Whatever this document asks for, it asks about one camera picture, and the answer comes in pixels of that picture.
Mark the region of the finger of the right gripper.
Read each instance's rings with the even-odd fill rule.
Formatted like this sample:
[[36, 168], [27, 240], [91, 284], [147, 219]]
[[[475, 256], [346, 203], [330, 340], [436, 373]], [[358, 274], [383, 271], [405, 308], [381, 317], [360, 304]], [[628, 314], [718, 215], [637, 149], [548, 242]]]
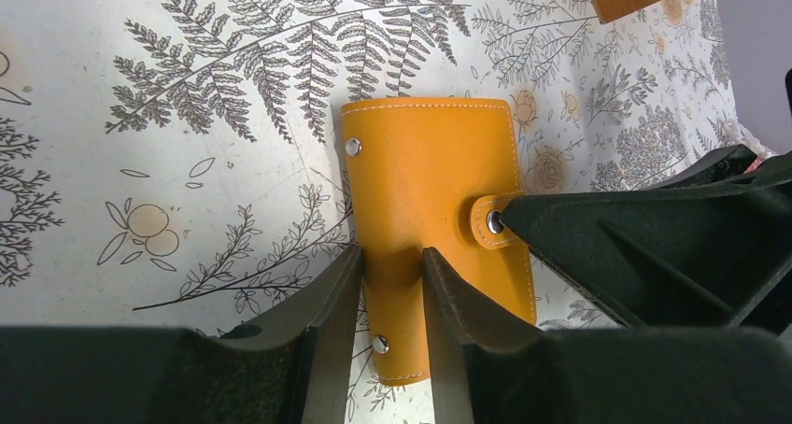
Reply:
[[636, 191], [519, 196], [532, 255], [627, 326], [791, 328], [791, 158], [717, 148]]

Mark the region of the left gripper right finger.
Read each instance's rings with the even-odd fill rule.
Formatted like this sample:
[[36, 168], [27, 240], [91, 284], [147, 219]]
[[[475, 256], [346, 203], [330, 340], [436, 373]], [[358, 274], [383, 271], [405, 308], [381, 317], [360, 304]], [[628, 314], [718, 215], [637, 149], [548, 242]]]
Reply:
[[537, 423], [542, 331], [465, 281], [435, 247], [422, 253], [434, 418], [438, 423]]

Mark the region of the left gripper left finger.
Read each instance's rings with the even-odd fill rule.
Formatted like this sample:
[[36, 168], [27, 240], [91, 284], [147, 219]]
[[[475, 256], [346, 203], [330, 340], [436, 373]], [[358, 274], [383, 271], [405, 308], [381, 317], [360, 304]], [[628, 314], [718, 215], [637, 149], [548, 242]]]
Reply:
[[222, 335], [233, 348], [224, 423], [340, 423], [362, 280], [362, 251], [344, 250], [306, 287]]

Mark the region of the yellow leather card holder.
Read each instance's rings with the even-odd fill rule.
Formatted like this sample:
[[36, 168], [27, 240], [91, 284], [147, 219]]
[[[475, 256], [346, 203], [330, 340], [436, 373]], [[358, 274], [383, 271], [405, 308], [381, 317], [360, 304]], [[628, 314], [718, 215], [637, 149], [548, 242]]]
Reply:
[[427, 247], [534, 323], [528, 247], [491, 221], [524, 192], [507, 102], [364, 100], [343, 105], [340, 121], [380, 383], [405, 386], [431, 374], [421, 279]]

